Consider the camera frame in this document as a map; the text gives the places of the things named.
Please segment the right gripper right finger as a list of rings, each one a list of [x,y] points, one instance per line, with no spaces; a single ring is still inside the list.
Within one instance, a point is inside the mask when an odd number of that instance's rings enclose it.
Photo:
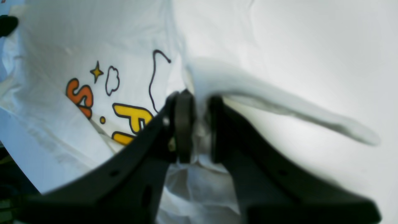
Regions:
[[[233,178],[243,224],[378,224],[376,204],[305,171],[213,97],[211,159]]]

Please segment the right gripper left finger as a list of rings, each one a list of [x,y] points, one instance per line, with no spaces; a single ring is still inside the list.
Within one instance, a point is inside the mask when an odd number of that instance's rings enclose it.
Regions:
[[[138,136],[83,177],[28,200],[26,224],[153,224],[172,163],[190,163],[194,99],[174,92]]]

